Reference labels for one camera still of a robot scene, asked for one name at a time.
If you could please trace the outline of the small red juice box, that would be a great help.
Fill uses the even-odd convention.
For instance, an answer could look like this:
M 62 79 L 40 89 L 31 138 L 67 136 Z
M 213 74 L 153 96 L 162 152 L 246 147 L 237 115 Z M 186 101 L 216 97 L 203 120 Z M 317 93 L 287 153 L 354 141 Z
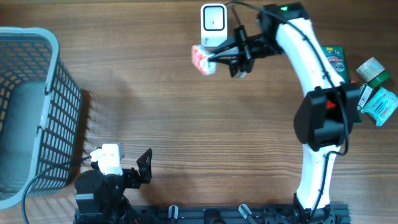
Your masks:
M 203 75 L 212 75 L 216 72 L 216 63 L 208 59 L 213 56 L 202 45 L 193 45 L 191 49 L 192 64 Z

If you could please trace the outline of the light green tissue pack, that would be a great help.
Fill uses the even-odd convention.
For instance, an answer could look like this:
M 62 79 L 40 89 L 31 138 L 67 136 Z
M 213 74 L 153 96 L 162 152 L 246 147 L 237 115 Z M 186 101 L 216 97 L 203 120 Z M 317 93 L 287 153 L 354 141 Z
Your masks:
M 397 108 L 397 97 L 393 92 L 380 87 L 374 96 L 363 106 L 361 113 L 372 117 L 376 126 L 382 126 Z

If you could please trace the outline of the green lid jar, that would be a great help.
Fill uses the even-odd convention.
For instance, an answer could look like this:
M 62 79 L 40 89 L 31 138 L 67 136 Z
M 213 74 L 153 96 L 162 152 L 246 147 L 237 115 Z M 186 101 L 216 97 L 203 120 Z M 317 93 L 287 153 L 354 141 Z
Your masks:
M 360 65 L 356 72 L 371 88 L 380 86 L 391 77 L 391 73 L 374 57 Z

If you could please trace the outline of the red Nescafe stick sachet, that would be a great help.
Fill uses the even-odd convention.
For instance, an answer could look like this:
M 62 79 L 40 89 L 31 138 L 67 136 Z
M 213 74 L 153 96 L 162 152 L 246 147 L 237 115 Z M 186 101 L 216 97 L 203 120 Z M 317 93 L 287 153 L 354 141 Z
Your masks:
M 356 82 L 354 80 L 350 80 L 349 81 L 351 84 L 355 84 Z M 333 109 L 336 107 L 336 103 L 333 103 L 332 101 L 328 100 L 327 104 L 326 104 L 326 108 L 327 109 Z

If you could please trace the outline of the green 3M gloves package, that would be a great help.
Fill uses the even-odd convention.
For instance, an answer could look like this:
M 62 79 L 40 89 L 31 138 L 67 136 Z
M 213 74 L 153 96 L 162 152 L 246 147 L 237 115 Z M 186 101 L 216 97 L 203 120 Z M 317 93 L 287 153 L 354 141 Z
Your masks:
M 336 73 L 341 76 L 345 82 L 355 84 L 356 82 L 351 79 L 346 66 L 344 48 L 342 46 L 322 46 L 322 50 Z

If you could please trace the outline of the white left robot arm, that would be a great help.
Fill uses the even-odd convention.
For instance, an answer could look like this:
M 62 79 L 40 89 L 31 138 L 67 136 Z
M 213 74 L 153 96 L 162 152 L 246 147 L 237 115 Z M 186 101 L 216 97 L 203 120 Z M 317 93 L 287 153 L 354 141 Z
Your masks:
M 146 150 L 136 161 L 138 169 L 123 169 L 121 175 L 102 174 L 97 162 L 92 169 L 79 175 L 75 181 L 75 223 L 131 223 L 141 219 L 124 196 L 126 189 L 138 189 L 152 178 L 152 149 Z

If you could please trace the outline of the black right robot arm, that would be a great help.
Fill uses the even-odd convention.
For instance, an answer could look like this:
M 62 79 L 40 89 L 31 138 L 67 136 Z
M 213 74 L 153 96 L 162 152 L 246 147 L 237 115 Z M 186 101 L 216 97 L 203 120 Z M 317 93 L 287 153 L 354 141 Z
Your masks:
M 267 205 L 266 223 L 349 223 L 349 208 L 332 204 L 330 181 L 337 157 L 345 156 L 356 117 L 359 89 L 330 65 L 318 43 L 312 22 L 299 2 L 257 8 L 260 33 L 248 36 L 243 26 L 211 50 L 207 63 L 223 63 L 232 77 L 243 77 L 254 61 L 286 54 L 303 91 L 294 116 L 294 131 L 302 143 L 299 187 L 290 205 Z

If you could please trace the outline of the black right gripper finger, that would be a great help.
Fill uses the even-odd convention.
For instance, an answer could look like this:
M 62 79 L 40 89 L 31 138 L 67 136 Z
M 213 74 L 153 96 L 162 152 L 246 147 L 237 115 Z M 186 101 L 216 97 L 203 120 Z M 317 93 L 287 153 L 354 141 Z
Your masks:
M 240 40 L 235 38 L 234 36 L 228 37 L 224 42 L 210 50 L 212 54 L 221 54 L 221 55 L 239 55 L 239 44 Z
M 223 63 L 223 64 L 236 64 L 245 59 L 246 56 L 243 53 L 238 54 L 214 54 L 208 58 L 209 62 Z

